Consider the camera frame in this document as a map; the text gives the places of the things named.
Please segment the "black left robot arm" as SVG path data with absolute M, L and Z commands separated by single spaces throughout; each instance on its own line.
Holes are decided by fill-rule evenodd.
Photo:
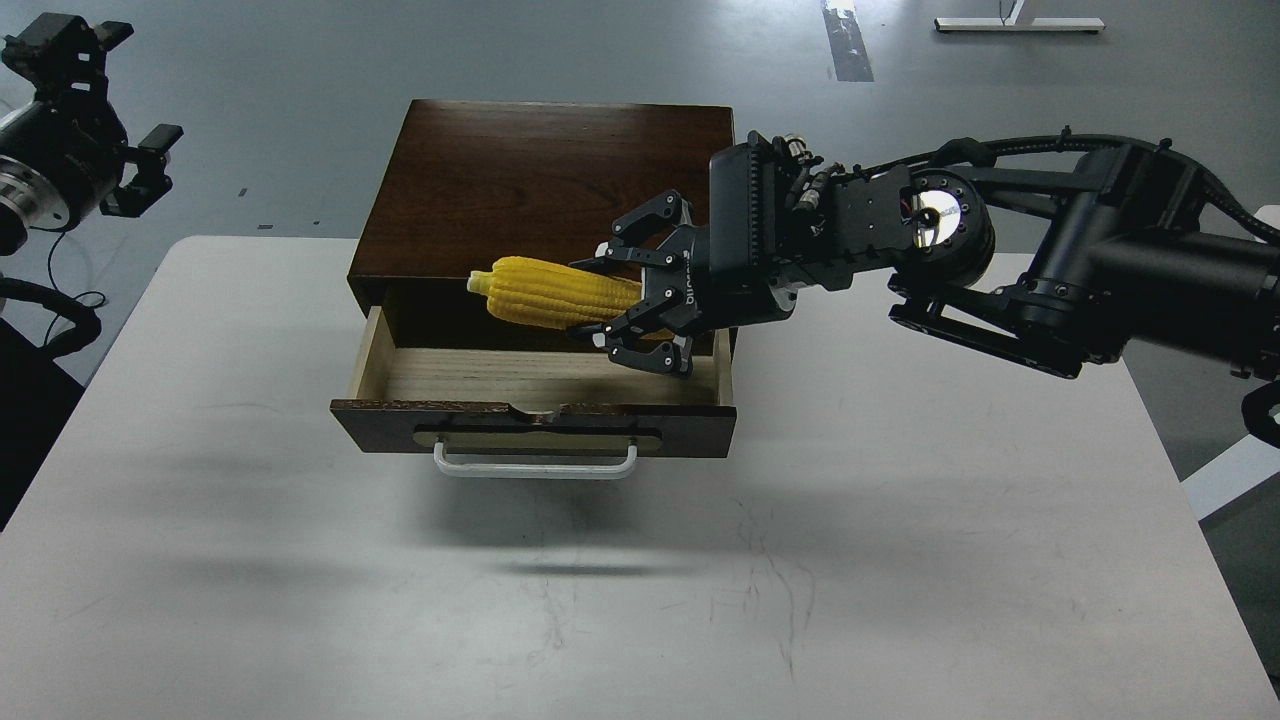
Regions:
M 109 97 L 108 55 L 133 33 L 124 20 L 44 12 L 3 40 L 3 65 L 32 90 L 3 115 L 4 256 L 93 213 L 142 217 L 172 191 L 182 127 L 160 123 L 133 141 Z

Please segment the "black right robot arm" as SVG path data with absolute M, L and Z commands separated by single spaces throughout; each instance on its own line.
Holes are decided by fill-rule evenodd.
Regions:
M 781 322 L 800 288 L 888 268 L 892 320 L 1051 375 L 1115 363 L 1133 338 L 1228 363 L 1263 379 L 1242 415 L 1277 443 L 1277 229 L 1169 140 L 955 138 L 864 168 L 751 132 L 712 158 L 709 200 L 707 225 L 673 190 L 617 219 L 579 268 L 631 263 L 643 296 L 570 334 L 687 375 L 695 338 Z

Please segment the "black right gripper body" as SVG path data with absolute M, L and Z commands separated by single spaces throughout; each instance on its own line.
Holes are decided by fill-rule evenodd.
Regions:
M 684 305 L 669 318 L 676 336 L 780 322 L 797 292 L 815 283 L 799 269 L 817 246 L 829 178 L 796 135 L 748 140 L 710 158 L 709 222 L 692 228 Z

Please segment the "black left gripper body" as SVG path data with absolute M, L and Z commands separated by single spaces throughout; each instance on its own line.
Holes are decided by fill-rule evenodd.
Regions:
M 92 210 L 129 217 L 128 136 L 104 85 L 73 85 L 3 120 L 3 234 L 69 231 Z

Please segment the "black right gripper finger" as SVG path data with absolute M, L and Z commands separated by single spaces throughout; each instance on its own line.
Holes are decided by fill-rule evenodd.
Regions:
M 611 223 L 612 237 L 594 255 L 570 266 L 595 275 L 673 281 L 691 286 L 692 205 L 681 192 L 667 190 Z
M 662 291 L 645 291 L 644 299 L 609 322 L 572 325 L 566 334 L 590 342 L 621 366 L 662 375 L 687 377 L 692 372 L 692 340 L 675 334 L 671 340 L 653 340 L 666 328 L 662 315 L 676 307 L 685 292 L 669 286 Z

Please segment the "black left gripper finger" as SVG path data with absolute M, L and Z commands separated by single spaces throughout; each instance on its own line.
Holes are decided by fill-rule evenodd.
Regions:
M 36 101 L 72 96 L 104 101 L 106 55 L 133 33 L 128 22 L 92 26 L 79 15 L 42 13 L 17 36 L 5 37 L 3 64 L 33 86 Z
M 124 146 L 119 155 L 122 170 L 133 167 L 134 174 L 122 184 L 123 177 L 104 195 L 99 210 L 105 217 L 140 218 L 173 187 L 166 173 L 170 151 L 184 135 L 182 126 L 156 124 L 137 146 Z

